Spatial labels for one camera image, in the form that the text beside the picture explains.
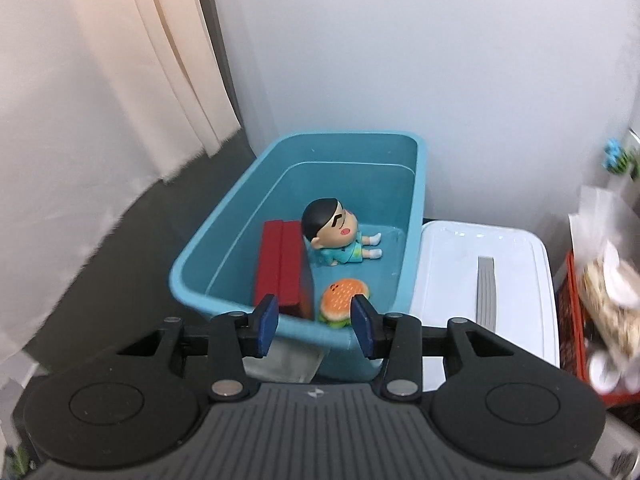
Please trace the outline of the plush burger toy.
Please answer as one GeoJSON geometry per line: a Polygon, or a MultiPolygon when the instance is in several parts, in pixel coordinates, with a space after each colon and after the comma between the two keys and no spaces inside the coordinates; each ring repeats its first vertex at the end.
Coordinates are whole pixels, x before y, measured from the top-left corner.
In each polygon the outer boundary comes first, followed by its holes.
{"type": "Polygon", "coordinates": [[[350,324],[352,298],[362,295],[368,298],[368,285],[356,278],[342,278],[332,283],[322,294],[319,320],[332,328],[343,328],[350,324]]]}

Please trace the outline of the red box with label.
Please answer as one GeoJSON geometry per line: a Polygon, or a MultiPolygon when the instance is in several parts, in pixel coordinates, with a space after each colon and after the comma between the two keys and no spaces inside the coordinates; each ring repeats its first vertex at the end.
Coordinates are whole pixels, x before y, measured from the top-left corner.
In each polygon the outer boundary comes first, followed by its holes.
{"type": "Polygon", "coordinates": [[[314,279],[299,221],[271,220],[262,226],[254,305],[267,295],[277,298],[281,314],[314,319],[314,279]]]}

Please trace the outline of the Shin-chan figure teal pajamas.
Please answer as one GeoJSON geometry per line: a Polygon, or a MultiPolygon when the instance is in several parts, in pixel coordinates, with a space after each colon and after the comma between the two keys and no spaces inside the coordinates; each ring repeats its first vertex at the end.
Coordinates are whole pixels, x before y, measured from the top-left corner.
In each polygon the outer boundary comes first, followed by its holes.
{"type": "Polygon", "coordinates": [[[378,260],[382,234],[364,235],[357,217],[333,197],[309,203],[300,220],[303,237],[326,266],[378,260]]]}

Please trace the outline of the white bin lid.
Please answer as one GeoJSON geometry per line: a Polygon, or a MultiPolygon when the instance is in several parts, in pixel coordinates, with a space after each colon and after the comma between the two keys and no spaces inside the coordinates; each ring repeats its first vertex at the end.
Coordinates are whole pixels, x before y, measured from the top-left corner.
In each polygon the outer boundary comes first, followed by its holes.
{"type": "Polygon", "coordinates": [[[536,235],[501,226],[432,221],[422,229],[410,314],[425,326],[467,318],[560,365],[548,255],[536,235]]]}

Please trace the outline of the teal plastic storage bin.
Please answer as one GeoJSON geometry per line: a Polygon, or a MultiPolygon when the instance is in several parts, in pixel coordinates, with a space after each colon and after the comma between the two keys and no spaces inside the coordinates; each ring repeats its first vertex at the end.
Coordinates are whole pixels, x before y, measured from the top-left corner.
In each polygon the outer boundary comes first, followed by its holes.
{"type": "Polygon", "coordinates": [[[323,300],[361,282],[378,312],[408,312],[419,262],[426,149],[408,133],[299,133],[273,143],[172,266],[174,296],[201,314],[277,299],[281,338],[313,344],[324,377],[365,382],[378,362],[347,311],[323,300]]]}

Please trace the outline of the red plastic basket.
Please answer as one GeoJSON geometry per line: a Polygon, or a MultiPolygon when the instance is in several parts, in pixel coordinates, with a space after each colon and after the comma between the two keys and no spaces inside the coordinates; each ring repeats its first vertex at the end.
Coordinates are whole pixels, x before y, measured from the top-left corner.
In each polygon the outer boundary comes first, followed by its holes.
{"type": "Polygon", "coordinates": [[[560,285],[556,302],[561,367],[588,384],[585,326],[590,322],[590,317],[579,299],[574,255],[571,250],[566,254],[564,263],[566,277],[560,285]]]}

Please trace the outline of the patterned tissue box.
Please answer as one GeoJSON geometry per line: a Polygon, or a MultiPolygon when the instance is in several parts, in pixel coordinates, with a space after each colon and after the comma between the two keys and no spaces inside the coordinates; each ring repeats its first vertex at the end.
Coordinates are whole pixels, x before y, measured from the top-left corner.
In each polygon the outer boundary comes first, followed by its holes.
{"type": "Polygon", "coordinates": [[[639,361],[639,270],[609,240],[582,269],[582,302],[617,368],[639,361]]]}

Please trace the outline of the blue green small toy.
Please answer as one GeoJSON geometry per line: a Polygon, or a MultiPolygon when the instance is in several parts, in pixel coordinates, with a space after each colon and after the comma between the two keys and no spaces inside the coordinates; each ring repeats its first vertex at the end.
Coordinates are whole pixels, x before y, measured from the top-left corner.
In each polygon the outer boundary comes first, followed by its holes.
{"type": "Polygon", "coordinates": [[[639,152],[635,148],[624,148],[619,140],[610,139],[604,147],[604,169],[614,176],[628,174],[631,180],[639,177],[639,152]]]}

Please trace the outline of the cream curtain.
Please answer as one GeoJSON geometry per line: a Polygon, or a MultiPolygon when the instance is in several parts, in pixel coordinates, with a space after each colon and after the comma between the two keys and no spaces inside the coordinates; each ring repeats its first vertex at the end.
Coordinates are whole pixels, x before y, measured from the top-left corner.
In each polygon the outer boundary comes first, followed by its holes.
{"type": "Polygon", "coordinates": [[[132,203],[239,130],[200,0],[1,0],[1,354],[132,203]]]}

